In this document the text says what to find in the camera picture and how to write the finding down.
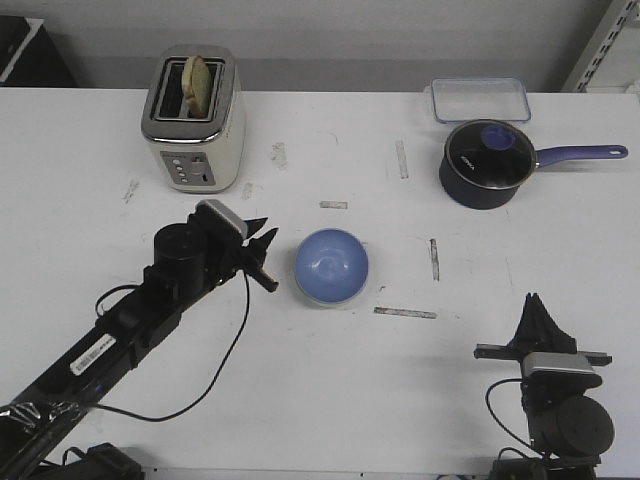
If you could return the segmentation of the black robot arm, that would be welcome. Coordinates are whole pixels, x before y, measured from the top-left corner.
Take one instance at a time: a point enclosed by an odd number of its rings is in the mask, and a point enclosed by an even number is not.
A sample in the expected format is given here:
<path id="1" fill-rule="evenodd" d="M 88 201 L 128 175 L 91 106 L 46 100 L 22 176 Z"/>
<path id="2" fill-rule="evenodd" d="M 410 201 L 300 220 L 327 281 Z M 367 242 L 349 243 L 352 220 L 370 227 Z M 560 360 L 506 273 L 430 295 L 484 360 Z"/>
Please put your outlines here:
<path id="1" fill-rule="evenodd" d="M 496 477 L 585 473 L 613 441 L 586 396 L 594 359 L 539 296 L 515 302 L 524 237 L 501 216 L 427 226 L 269 231 L 251 242 L 278 279 L 260 302 L 255 436 L 270 464 L 426 472 L 473 467 L 522 408 L 528 433 Z"/>
<path id="2" fill-rule="evenodd" d="M 263 269 L 277 231 L 202 201 L 184 223 L 160 229 L 143 281 L 1 409 L 1 476 L 24 479 L 129 371 L 179 325 L 182 314 L 237 272 L 273 292 Z"/>

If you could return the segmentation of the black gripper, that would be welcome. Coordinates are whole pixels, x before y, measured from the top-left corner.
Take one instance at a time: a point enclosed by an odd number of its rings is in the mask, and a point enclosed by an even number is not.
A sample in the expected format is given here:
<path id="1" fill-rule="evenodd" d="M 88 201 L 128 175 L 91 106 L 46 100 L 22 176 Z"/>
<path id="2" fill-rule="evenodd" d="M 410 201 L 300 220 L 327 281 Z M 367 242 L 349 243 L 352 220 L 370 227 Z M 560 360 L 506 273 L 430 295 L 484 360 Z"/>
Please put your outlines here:
<path id="1" fill-rule="evenodd" d="M 592 368 L 612 363 L 606 352 L 576 350 L 574 338 L 559 328 L 538 294 L 535 309 L 539 341 L 535 341 L 533 295 L 528 293 L 513 338 L 505 345 L 478 343 L 474 358 L 517 361 L 527 368 Z"/>
<path id="2" fill-rule="evenodd" d="M 249 235 L 246 240 L 218 218 L 196 209 L 186 222 L 163 227 L 154 236 L 152 291 L 208 293 L 238 271 L 252 277 L 265 290 L 275 291 L 278 282 L 264 271 L 263 265 L 278 228 L 256 235 L 267 220 L 245 220 Z"/>

